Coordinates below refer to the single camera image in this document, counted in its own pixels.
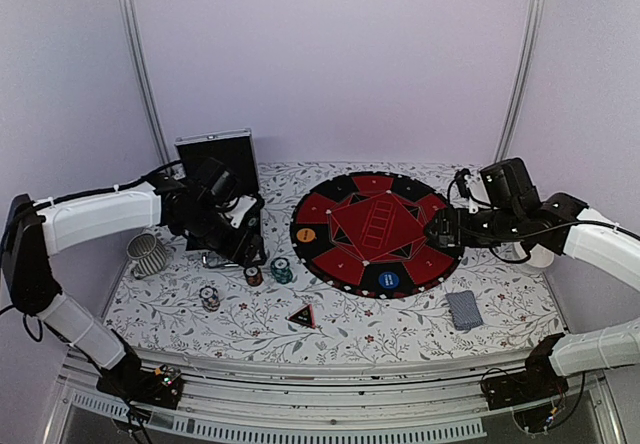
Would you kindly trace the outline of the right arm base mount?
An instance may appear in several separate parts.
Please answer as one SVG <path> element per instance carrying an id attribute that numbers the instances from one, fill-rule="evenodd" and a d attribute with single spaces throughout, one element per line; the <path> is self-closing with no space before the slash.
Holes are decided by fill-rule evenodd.
<path id="1" fill-rule="evenodd" d="M 560 397 L 569 386 L 567 379 L 553 370 L 548 352 L 534 350 L 526 358 L 522 371 L 490 369 L 481 378 L 480 389 L 489 409 L 496 410 Z"/>

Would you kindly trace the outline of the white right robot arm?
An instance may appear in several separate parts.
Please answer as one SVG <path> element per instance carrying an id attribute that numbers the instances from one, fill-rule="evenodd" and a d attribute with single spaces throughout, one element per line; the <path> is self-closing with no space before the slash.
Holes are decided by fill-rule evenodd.
<path id="1" fill-rule="evenodd" d="M 587 280 L 594 290 L 625 286 L 623 296 L 639 301 L 639 236 L 565 192 L 539 196 L 525 162 L 513 157 L 453 180 L 468 203 L 436 212 L 425 227 L 440 250 L 517 244 L 530 253 L 543 249 L 564 258 L 552 268 L 552 283 L 564 277 Z M 557 378 L 639 362 L 639 314 L 630 305 L 619 318 L 591 318 L 588 327 L 544 338 L 529 354 L 517 391 L 537 400 Z"/>

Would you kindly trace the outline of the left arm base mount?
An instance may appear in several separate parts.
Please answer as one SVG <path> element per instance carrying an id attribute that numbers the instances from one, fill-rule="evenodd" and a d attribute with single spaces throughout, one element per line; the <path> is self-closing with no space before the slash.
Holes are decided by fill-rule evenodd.
<path id="1" fill-rule="evenodd" d="M 139 363 L 117 364 L 101 370 L 96 389 L 104 394 L 135 402 L 176 410 L 182 397 L 184 381 L 179 368 L 167 364 L 144 370 Z"/>

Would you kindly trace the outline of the blue small blind button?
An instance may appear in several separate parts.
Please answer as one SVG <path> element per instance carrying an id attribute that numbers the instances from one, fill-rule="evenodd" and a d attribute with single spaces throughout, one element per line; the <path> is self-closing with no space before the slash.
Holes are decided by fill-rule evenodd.
<path id="1" fill-rule="evenodd" d="M 387 271 L 379 275 L 378 282 L 384 289 L 395 289 L 400 284 L 400 278 L 396 273 Z"/>

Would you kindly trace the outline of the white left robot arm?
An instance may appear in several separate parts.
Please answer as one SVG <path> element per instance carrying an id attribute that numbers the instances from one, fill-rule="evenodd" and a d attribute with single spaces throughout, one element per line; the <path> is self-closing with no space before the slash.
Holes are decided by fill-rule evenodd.
<path id="1" fill-rule="evenodd" d="M 167 167 L 124 184 L 49 198 L 27 193 L 9 204 L 1 238 L 1 272 L 12 305 L 38 319 L 88 357 L 128 398 L 148 390 L 135 350 L 66 287 L 66 277 L 87 276 L 82 257 L 99 243 L 163 227 L 196 247 L 241 267 L 265 260 L 257 221 L 264 199 L 244 191 L 222 163 L 206 160 L 193 176 L 173 177 Z"/>

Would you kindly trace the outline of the orange big blind button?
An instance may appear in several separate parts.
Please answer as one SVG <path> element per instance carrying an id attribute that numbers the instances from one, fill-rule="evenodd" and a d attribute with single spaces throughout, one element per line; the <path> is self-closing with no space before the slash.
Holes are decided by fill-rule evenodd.
<path id="1" fill-rule="evenodd" d="M 316 239 L 316 232 L 311 228 L 301 228 L 296 232 L 296 239 L 301 243 L 310 243 Z"/>

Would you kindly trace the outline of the blue green 50 chip stack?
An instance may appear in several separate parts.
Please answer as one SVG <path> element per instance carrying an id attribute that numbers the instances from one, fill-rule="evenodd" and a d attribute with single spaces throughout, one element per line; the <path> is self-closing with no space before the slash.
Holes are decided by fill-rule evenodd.
<path id="1" fill-rule="evenodd" d="M 279 284 L 288 284 L 293 280 L 290 262 L 286 257 L 277 257 L 270 264 L 271 275 Z"/>

